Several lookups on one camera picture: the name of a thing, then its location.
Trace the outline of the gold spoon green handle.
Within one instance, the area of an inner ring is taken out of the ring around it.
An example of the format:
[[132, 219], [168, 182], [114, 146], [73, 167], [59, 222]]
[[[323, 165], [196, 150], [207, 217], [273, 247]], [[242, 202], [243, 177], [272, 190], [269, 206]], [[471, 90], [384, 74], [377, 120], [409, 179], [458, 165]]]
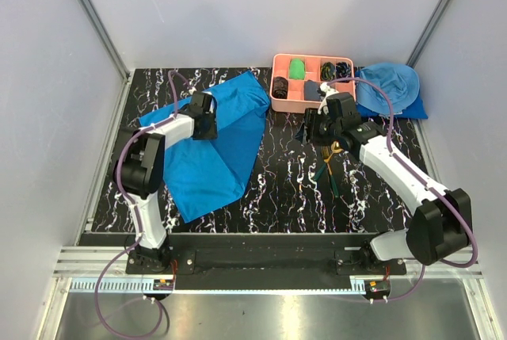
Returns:
[[[335, 142], [331, 143], [331, 145], [328, 145], [328, 146], [325, 146], [325, 147], [332, 146], [334, 143], [335, 143], [335, 144], [338, 144], [338, 145], [340, 146], [339, 142], [338, 142], [338, 141], [335, 141]], [[318, 180], [318, 179], [319, 179], [319, 178], [320, 178], [320, 177], [324, 174], [324, 172], [325, 172], [325, 171], [327, 172], [327, 169], [326, 169], [326, 164], [325, 164], [325, 162], [324, 162], [324, 163], [323, 163], [323, 165], [320, 167], [320, 169], [319, 169], [319, 170], [315, 173], [315, 175], [314, 175], [314, 180], [315, 180], [315, 181], [317, 181], [317, 180]]]

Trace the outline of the gold fork green handle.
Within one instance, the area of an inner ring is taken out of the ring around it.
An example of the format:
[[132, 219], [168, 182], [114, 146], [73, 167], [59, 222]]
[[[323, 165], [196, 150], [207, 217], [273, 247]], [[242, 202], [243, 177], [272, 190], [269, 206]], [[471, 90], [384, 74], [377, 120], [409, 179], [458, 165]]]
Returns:
[[331, 185], [331, 189], [332, 189], [332, 193], [333, 193], [334, 198], [338, 198], [339, 197], [339, 192], [338, 192], [337, 183], [336, 183], [336, 180], [334, 178], [333, 171], [332, 171], [332, 168], [331, 168], [331, 165], [330, 165], [330, 160], [335, 155], [338, 155], [341, 152], [342, 152], [342, 149], [340, 148], [340, 146], [338, 144], [335, 144], [335, 143], [332, 146], [324, 147], [322, 149], [322, 157], [323, 157], [324, 162], [326, 164], [328, 178], [329, 178], [329, 181], [330, 181], [330, 185]]

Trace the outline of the blue cloth napkin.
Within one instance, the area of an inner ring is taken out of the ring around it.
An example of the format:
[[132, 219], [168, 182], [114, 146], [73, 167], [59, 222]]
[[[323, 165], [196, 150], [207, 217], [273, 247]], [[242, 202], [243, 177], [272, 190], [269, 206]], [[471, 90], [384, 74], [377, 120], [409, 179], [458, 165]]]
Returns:
[[184, 139], [165, 151], [163, 180], [185, 223], [240, 199], [254, 168], [270, 100], [247, 71], [208, 89], [218, 136]]

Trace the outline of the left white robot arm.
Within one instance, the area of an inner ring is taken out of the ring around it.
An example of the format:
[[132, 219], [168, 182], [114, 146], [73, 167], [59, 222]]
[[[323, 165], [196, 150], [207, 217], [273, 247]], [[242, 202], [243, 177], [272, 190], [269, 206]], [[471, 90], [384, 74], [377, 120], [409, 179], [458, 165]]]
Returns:
[[216, 110], [217, 100], [211, 93], [196, 92], [166, 119], [121, 133], [110, 173], [135, 226], [135, 242], [129, 247], [131, 263], [143, 262], [153, 273], [170, 267], [170, 245], [158, 206], [165, 151], [185, 139], [216, 139]]

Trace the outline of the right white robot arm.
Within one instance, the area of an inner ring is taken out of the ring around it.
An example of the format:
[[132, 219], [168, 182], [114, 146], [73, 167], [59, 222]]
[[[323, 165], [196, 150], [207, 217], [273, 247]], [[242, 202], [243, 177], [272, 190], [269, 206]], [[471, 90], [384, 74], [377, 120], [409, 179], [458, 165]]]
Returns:
[[471, 230], [471, 199], [462, 189], [450, 190], [415, 166], [373, 121], [364, 122], [351, 94], [326, 97], [308, 108], [298, 132], [303, 143], [336, 145], [375, 171], [412, 214], [407, 229], [389, 231], [363, 246], [360, 264], [378, 273], [396, 258], [412, 258], [424, 266], [476, 243]]

